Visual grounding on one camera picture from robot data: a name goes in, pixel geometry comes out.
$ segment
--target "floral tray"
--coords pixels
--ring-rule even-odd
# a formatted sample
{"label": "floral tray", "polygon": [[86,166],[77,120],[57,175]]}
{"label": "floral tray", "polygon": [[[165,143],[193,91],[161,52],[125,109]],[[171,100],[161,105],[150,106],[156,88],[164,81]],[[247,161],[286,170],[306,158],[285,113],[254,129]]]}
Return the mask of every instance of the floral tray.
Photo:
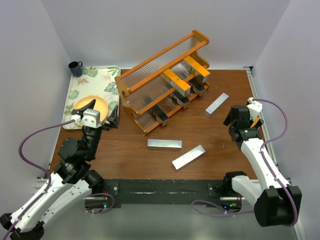
{"label": "floral tray", "polygon": [[[82,67],[82,76],[75,77],[72,75],[62,121],[71,120],[71,112],[74,105],[87,96],[103,98],[108,104],[107,117],[109,117],[115,106],[119,104],[116,76],[120,76],[120,68],[118,66],[86,66]],[[63,128],[68,130],[81,129],[76,123],[64,125]]]}

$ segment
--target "wooden table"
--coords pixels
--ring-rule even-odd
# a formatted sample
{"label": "wooden table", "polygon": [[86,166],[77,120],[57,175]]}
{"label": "wooden table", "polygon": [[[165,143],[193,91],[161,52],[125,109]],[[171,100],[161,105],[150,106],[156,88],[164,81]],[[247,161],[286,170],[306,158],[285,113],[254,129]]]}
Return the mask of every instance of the wooden table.
{"label": "wooden table", "polygon": [[[104,179],[222,179],[226,172],[244,171],[256,179],[246,157],[231,141],[223,122],[232,105],[245,105],[252,96],[245,70],[211,70],[210,85],[203,97],[193,100],[187,109],[179,110],[165,127],[157,127],[147,136],[124,113],[119,112],[119,128],[104,131],[91,169]],[[228,100],[210,117],[205,109],[222,93]],[[60,162],[58,151],[68,137],[81,138],[80,130],[61,129],[50,172]],[[150,150],[147,140],[182,140],[182,150]],[[194,147],[202,145],[205,154],[176,170],[172,161]]]}

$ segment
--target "dark blue mug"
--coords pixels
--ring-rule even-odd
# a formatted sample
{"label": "dark blue mug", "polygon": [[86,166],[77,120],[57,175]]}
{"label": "dark blue mug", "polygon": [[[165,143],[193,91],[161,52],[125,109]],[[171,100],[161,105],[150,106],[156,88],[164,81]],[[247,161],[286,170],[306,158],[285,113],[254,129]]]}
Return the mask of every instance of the dark blue mug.
{"label": "dark blue mug", "polygon": [[72,61],[69,63],[68,67],[75,77],[80,77],[82,75],[82,61]]}

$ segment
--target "metal block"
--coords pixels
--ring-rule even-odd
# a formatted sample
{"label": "metal block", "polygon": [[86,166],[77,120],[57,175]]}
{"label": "metal block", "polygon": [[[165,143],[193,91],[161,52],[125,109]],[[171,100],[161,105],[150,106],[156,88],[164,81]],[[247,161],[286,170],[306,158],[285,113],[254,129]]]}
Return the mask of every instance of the metal block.
{"label": "metal block", "polygon": [[173,71],[170,69],[165,70],[161,74],[172,87],[174,87],[181,95],[188,96],[190,94],[190,85],[185,81],[181,80]]}
{"label": "metal block", "polygon": [[199,95],[199,97],[202,97],[206,93],[206,88],[195,78],[192,78],[189,81],[189,84],[191,85],[193,91],[195,91]]}
{"label": "metal block", "polygon": [[182,149],[181,140],[162,140],[162,139],[148,139],[148,148],[150,149]]}
{"label": "metal block", "polygon": [[225,100],[228,99],[228,95],[225,93],[222,93],[213,103],[211,103],[210,106],[207,107],[205,110],[205,115],[209,118],[211,115],[217,110],[221,104],[224,103]]}
{"label": "metal block", "polygon": [[184,165],[190,163],[192,160],[199,157],[200,155],[204,154],[205,152],[206,151],[204,150],[204,148],[201,145],[199,145],[194,149],[188,151],[184,155],[178,157],[176,160],[172,162],[172,164],[174,165],[175,169],[178,170],[182,168]]}
{"label": "metal block", "polygon": [[210,72],[201,66],[196,60],[194,60],[191,56],[187,56],[182,60],[182,65],[193,74],[196,79],[198,79],[201,83],[207,81]]}
{"label": "metal block", "polygon": [[189,98],[183,96],[180,94],[178,91],[174,91],[173,93],[170,94],[170,97],[176,100],[176,102],[183,107],[183,109],[186,109],[189,106],[190,100]]}
{"label": "metal block", "polygon": [[[150,104],[153,102],[153,100],[149,96],[144,97],[143,100],[147,104]],[[169,123],[170,118],[165,114],[165,112],[158,105],[154,105],[152,108],[150,108],[149,112],[152,115],[154,115],[155,119],[161,124],[161,126],[164,127]]]}

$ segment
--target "white wall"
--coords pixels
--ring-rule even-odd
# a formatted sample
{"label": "white wall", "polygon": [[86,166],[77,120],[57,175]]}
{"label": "white wall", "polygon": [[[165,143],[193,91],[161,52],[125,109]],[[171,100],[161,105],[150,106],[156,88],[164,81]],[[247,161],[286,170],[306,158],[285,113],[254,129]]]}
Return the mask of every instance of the white wall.
{"label": "white wall", "polygon": [[[20,159],[18,146],[29,133],[61,122],[69,60],[39,0],[0,2],[0,215],[23,205],[44,176]],[[58,129],[34,136],[25,155],[46,168],[57,136]]]}
{"label": "white wall", "polygon": [[42,0],[70,58],[133,67],[197,29],[211,67],[253,66],[290,0]]}
{"label": "white wall", "polygon": [[[289,118],[287,135],[273,146],[281,172],[301,188],[300,219],[309,240],[320,232],[319,9],[318,0],[292,0],[253,68],[259,96],[279,103]],[[270,135],[278,135],[281,114],[263,111]]]}

